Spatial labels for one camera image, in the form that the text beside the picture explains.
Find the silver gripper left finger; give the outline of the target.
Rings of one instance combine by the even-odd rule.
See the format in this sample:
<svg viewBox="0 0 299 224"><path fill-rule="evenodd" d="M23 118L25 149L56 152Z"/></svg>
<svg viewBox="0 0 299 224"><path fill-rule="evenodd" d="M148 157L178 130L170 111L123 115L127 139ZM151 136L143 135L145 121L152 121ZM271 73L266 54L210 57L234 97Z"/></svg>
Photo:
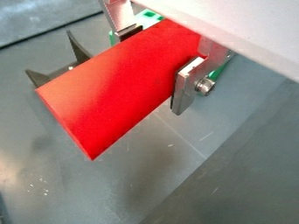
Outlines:
<svg viewBox="0 0 299 224"><path fill-rule="evenodd" d="M131 1L97 1L112 29L113 39L116 42L123 42L143 30L143 26L136 22Z"/></svg>

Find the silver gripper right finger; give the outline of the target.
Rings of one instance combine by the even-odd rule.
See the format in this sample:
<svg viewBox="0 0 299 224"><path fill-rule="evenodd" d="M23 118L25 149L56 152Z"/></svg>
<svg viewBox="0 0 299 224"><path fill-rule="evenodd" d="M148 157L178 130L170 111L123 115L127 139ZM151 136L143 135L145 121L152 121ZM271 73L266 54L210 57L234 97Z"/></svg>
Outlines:
<svg viewBox="0 0 299 224"><path fill-rule="evenodd" d="M199 54L179 69L175 77L175 86L171 100L171 110L176 115L192 105L195 95L207 96L215 88L215 81L210 73L218 70L234 57L234 52L223 45L200 38Z"/></svg>

